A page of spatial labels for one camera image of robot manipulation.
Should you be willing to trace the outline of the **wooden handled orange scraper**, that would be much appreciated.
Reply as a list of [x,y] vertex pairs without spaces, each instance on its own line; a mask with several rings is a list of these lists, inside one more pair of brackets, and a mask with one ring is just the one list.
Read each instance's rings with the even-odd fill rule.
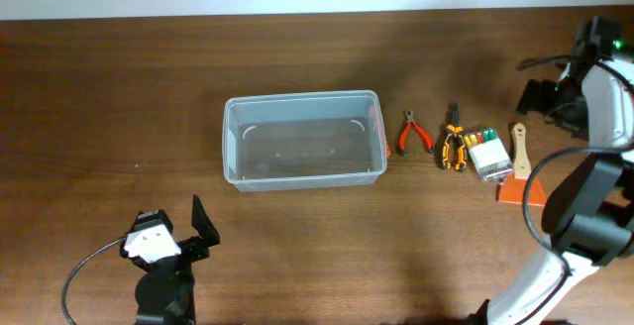
[[[528,177],[532,171],[525,144],[526,127],[521,123],[516,123],[511,129],[511,137],[514,153],[514,172],[498,187],[497,201],[520,205],[523,200]],[[535,179],[528,194],[528,204],[532,206],[544,206],[546,201],[547,197],[542,184],[538,179]]]

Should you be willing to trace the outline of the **clear screwdriver bit case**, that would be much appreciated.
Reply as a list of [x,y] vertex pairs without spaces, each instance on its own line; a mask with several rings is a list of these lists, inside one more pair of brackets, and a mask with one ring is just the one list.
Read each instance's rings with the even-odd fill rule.
[[466,133],[464,141],[469,160],[481,180],[503,184],[514,172],[510,156],[495,129]]

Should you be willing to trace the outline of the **clear plastic container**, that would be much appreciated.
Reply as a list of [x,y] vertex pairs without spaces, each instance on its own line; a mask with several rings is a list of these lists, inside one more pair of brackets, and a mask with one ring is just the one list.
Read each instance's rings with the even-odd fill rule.
[[378,96],[347,90],[231,98],[222,155],[225,179],[241,192],[372,184],[387,169]]

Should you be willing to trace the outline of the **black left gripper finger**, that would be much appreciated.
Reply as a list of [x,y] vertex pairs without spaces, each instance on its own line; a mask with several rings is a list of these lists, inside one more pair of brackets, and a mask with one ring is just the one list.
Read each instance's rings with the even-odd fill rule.
[[212,221],[207,216],[202,202],[198,195],[192,198],[191,225],[198,232],[204,245],[219,245],[220,235]]
[[163,209],[147,213],[140,212],[133,223],[133,231],[138,232],[159,225],[163,225],[169,234],[172,233],[173,225]]

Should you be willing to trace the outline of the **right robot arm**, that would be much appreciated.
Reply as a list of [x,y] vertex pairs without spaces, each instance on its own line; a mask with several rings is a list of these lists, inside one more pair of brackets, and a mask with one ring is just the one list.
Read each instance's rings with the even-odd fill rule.
[[[497,198],[523,209],[543,207],[528,229],[535,256],[501,295],[471,316],[475,324],[537,324],[579,281],[633,250],[633,210],[607,201],[615,187],[633,191],[633,51],[618,23],[595,16],[578,29],[558,80],[530,81],[519,113],[548,116],[588,140],[582,163],[545,194],[512,129],[508,153],[492,129],[465,132],[448,109],[444,141],[424,137],[443,168],[473,168],[499,183]],[[223,173],[242,192],[366,185],[386,172],[391,153],[382,104],[371,90],[236,97],[224,108]]]

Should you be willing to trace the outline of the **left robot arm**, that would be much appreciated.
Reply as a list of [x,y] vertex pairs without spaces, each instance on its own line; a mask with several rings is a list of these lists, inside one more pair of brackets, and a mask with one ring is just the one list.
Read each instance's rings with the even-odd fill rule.
[[135,288],[136,325],[195,325],[192,264],[209,257],[200,236],[176,242],[164,210],[141,212],[124,236],[120,256],[145,272]]

